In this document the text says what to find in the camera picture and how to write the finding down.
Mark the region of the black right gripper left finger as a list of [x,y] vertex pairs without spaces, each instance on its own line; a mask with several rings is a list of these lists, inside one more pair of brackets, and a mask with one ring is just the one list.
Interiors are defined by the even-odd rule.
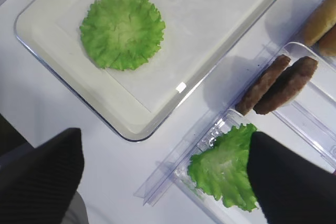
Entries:
[[81,130],[68,128],[1,169],[1,223],[62,223],[85,166]]

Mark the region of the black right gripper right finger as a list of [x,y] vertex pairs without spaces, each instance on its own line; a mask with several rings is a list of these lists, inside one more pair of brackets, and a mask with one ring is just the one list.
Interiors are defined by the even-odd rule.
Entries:
[[335,223],[335,173],[264,132],[251,136],[247,173],[268,223]]

